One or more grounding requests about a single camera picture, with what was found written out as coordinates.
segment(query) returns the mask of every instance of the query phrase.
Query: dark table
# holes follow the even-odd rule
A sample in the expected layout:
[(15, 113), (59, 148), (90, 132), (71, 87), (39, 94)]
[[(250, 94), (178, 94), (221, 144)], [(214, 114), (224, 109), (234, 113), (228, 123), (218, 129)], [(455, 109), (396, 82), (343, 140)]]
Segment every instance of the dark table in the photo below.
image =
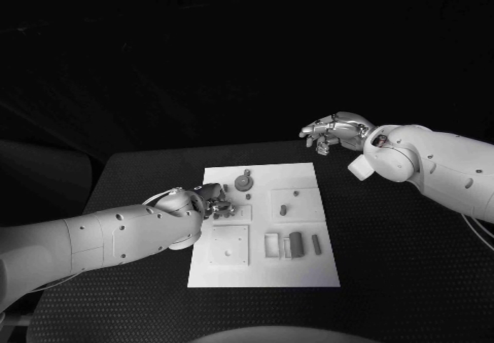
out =
[(193, 248), (90, 271), (45, 291), (29, 342), (188, 342), (290, 325), (382, 342), (493, 342), (494, 253), (461, 215), (408, 183), (347, 169), (304, 140), (116, 154), (85, 214), (192, 188), (214, 166), (313, 162), (342, 288), (189, 289)]

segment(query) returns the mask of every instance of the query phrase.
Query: textured tabletop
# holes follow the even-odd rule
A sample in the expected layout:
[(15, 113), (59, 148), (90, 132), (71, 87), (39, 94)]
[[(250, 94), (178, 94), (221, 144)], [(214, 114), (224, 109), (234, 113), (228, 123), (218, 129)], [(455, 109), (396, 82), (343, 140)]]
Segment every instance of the textured tabletop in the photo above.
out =
[(214, 166), (313, 162), (340, 289), (189, 289), (193, 248), (90, 271), (45, 291), (29, 342), (188, 342), (228, 329), (290, 325), (381, 342), (494, 341), (494, 253), (461, 215), (409, 183), (347, 169), (304, 140), (117, 154), (85, 214), (203, 181)]

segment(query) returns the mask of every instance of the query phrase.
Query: robotic hand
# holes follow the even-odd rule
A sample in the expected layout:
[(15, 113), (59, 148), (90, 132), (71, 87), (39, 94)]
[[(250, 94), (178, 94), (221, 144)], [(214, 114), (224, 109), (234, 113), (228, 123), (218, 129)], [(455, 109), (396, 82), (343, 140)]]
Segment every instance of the robotic hand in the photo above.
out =
[(349, 165), (360, 181), (373, 172), (408, 181), (448, 209), (494, 223), (494, 145), (421, 125), (375, 126), (349, 112), (314, 121), (300, 137), (324, 156), (337, 143), (363, 151)]
[(193, 245), (212, 214), (235, 214), (219, 184), (170, 189), (143, 205), (0, 228), (0, 316), (44, 284)]

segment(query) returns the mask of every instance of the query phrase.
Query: dark background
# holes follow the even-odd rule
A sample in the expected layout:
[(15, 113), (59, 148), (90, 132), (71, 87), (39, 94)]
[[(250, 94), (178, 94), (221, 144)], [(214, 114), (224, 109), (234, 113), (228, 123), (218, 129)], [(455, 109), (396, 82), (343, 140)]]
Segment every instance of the dark background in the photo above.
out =
[(80, 215), (117, 152), (293, 140), (337, 111), (494, 143), (493, 1), (15, 6), (0, 14), (0, 139), (80, 153), (93, 179), (68, 202), (64, 182), (41, 191), (6, 169), (54, 181), (62, 167), (3, 162), (3, 224)]

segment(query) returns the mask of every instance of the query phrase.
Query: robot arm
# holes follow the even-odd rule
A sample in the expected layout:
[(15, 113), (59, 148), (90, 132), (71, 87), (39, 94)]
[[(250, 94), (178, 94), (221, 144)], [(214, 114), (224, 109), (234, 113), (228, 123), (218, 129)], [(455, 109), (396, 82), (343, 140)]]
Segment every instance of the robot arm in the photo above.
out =
[(176, 188), (154, 206), (133, 205), (0, 228), (0, 314), (35, 288), (88, 270), (189, 247), (212, 213), (234, 213), (219, 184)]
[(349, 165), (363, 181), (373, 172), (411, 182), (424, 196), (461, 214), (494, 223), (494, 146), (421, 125), (373, 126), (337, 112), (303, 128), (307, 146), (329, 154), (339, 142), (363, 155)]

